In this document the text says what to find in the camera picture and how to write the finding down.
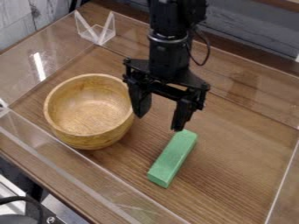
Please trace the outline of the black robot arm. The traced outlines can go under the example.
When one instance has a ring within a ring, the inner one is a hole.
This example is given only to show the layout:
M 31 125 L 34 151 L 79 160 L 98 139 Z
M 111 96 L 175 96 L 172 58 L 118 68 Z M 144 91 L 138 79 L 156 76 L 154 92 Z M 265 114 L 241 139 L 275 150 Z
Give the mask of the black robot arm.
M 206 19 L 207 0 L 147 0 L 150 57 L 124 59 L 124 83 L 135 115 L 150 111 L 152 95 L 176 102 L 171 129 L 180 131 L 192 113 L 204 108 L 210 83 L 190 69 L 192 37 Z

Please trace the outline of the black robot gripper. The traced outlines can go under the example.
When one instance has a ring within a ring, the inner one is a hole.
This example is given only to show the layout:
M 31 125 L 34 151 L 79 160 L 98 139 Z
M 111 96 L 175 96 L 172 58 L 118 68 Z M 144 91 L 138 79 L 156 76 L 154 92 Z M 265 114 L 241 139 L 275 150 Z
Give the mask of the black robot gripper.
M 124 83 L 135 115 L 142 118 L 152 106 L 152 94 L 176 102 L 174 131 L 182 131 L 195 110 L 203 110 L 211 89 L 206 80 L 190 69 L 192 39 L 150 39 L 148 59 L 124 59 Z

